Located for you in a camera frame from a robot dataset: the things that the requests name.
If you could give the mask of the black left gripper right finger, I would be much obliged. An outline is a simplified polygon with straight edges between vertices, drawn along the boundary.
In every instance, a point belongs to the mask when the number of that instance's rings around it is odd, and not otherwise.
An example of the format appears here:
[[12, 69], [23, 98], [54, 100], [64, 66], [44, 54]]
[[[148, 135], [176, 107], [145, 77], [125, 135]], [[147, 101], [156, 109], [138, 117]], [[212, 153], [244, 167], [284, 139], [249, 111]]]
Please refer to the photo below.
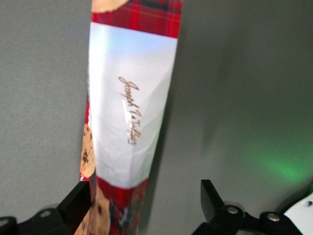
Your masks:
[[280, 215], [264, 212], [257, 219], [238, 206], [226, 205], [210, 180], [201, 180], [201, 208], [206, 221], [194, 235], [284, 235]]

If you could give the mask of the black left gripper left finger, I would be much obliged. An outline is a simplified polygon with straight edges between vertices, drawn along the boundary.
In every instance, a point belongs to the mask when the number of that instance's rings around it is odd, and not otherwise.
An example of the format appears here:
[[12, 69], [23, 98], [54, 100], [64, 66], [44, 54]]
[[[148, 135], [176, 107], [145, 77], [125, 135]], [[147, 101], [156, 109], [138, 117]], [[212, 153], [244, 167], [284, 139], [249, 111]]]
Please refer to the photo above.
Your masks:
[[38, 211], [17, 223], [15, 217], [0, 218], [2, 235], [72, 235], [91, 207], [90, 185], [79, 182], [56, 208]]

